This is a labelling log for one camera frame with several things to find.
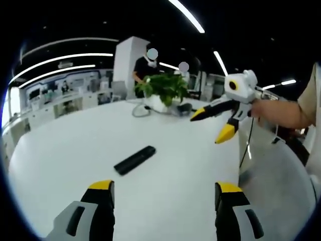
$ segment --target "white flower pot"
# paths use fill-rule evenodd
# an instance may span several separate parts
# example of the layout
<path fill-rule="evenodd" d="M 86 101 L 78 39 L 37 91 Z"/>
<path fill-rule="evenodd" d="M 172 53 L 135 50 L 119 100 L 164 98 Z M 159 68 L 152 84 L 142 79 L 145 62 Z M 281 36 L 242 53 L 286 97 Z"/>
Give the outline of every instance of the white flower pot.
<path fill-rule="evenodd" d="M 161 101 L 159 95 L 152 95 L 149 98 L 146 98 L 146 104 L 153 110 L 161 113 L 169 113 L 170 110 L 164 103 Z"/>

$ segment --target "chair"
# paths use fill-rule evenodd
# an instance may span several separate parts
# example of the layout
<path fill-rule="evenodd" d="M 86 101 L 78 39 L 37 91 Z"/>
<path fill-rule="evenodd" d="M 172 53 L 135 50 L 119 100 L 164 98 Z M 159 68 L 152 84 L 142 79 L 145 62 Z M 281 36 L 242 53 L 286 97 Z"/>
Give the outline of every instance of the chair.
<path fill-rule="evenodd" d="M 124 100 L 127 97 L 127 88 L 125 81 L 115 81 L 111 83 L 112 98 L 111 102 Z"/>

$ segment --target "black shirt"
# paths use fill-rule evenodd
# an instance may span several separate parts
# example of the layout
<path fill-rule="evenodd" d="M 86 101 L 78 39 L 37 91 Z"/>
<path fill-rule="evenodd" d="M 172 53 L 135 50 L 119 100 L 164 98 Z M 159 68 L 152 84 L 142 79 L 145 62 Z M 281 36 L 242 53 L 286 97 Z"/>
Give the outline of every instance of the black shirt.
<path fill-rule="evenodd" d="M 136 60 L 136 64 L 134 67 L 134 71 L 136 71 L 136 75 L 141 79 L 144 80 L 146 76 L 156 75 L 159 74 L 159 62 L 156 62 L 156 67 L 150 67 L 148 65 L 147 60 L 144 57 L 141 57 Z"/>

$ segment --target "ceiling light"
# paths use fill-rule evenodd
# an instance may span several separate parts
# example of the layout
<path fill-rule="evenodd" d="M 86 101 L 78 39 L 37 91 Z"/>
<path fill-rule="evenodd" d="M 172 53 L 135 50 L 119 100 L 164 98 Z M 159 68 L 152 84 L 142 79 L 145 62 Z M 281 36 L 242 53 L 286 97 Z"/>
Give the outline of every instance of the ceiling light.
<path fill-rule="evenodd" d="M 224 66 L 224 63 L 223 63 L 223 61 L 222 61 L 222 59 L 221 59 L 220 54 L 219 54 L 217 51 L 214 51 L 214 54 L 215 54 L 215 57 L 217 58 L 217 60 L 219 61 L 220 65 L 221 65 L 221 68 L 222 68 L 225 76 L 227 76 L 227 71 L 226 71 L 226 68 L 225 68 L 225 66 Z"/>
<path fill-rule="evenodd" d="M 274 87 L 275 87 L 275 84 L 272 84 L 272 85 L 268 85 L 266 87 L 263 87 L 262 89 L 266 90 L 266 89 L 271 89 L 271 88 L 274 88 Z"/>
<path fill-rule="evenodd" d="M 175 67 L 175 66 L 172 66 L 172 65 L 169 65 L 169 64 L 164 64 L 164 63 L 159 63 L 160 65 L 162 66 L 165 66 L 165 67 L 168 67 L 168 68 L 171 68 L 171 69 L 175 69 L 175 70 L 179 70 L 178 67 Z"/>
<path fill-rule="evenodd" d="M 25 87 L 26 85 L 38 80 L 38 79 L 41 79 L 43 77 L 46 77 L 48 75 L 52 75 L 52 74 L 56 74 L 56 73 L 60 73 L 60 72 L 64 72 L 64 71 L 67 71 L 67 70 L 73 70 L 73 69 L 83 69 L 83 68 L 94 68 L 96 65 L 94 64 L 90 64 L 90 65 L 81 65 L 81 66 L 75 66 L 75 67 L 70 67 L 70 68 L 65 68 L 65 69 L 59 69 L 59 70 L 55 70 L 55 71 L 52 71 L 52 72 L 49 72 L 49 73 L 46 73 L 46 74 L 42 74 L 36 78 L 33 78 L 25 83 L 23 83 L 22 85 L 19 86 L 19 88 L 23 88 Z"/>
<path fill-rule="evenodd" d="M 294 83 L 296 83 L 296 80 L 292 79 L 292 80 L 282 82 L 281 85 L 294 84 Z"/>
<path fill-rule="evenodd" d="M 15 79 L 19 78 L 21 75 L 27 73 L 28 71 L 34 69 L 34 68 L 37 68 L 41 65 L 44 65 L 44 64 L 47 64 L 47 63 L 50 63 L 50 62 L 54 62 L 54 61 L 57 61 L 57 60 L 61 60 L 61 59 L 69 59 L 69 58 L 74 58 L 74 57 L 85 57 L 85 56 L 105 56 L 105 57 L 111 57 L 113 56 L 113 54 L 101 54 L 101 53 L 88 53 L 88 54 L 71 54 L 71 55 L 66 55 L 66 56 L 61 56 L 61 57 L 57 57 L 57 58 L 53 58 L 53 59 L 49 59 L 49 60 L 46 60 L 46 61 L 43 61 L 43 62 L 40 62 L 38 64 L 35 64 L 27 69 L 25 69 L 24 71 L 20 72 L 19 74 L 17 74 L 15 77 L 13 77 L 9 84 L 11 82 L 13 82 Z"/>
<path fill-rule="evenodd" d="M 186 18 L 195 26 L 195 28 L 201 33 L 205 33 L 204 29 L 200 25 L 200 23 L 196 20 L 196 18 L 191 14 L 190 11 L 187 10 L 187 8 L 181 4 L 178 0 L 169 0 L 176 8 L 178 8 Z"/>

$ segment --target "face mask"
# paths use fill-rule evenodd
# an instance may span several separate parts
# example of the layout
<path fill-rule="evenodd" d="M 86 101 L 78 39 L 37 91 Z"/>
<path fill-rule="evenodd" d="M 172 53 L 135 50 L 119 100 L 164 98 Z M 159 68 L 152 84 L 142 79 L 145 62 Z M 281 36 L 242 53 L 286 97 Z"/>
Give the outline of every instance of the face mask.
<path fill-rule="evenodd" d="M 151 61 L 146 55 L 144 55 L 144 58 L 145 60 L 147 61 L 147 64 L 149 67 L 152 67 L 152 68 L 156 68 L 157 67 L 157 63 L 156 61 Z"/>

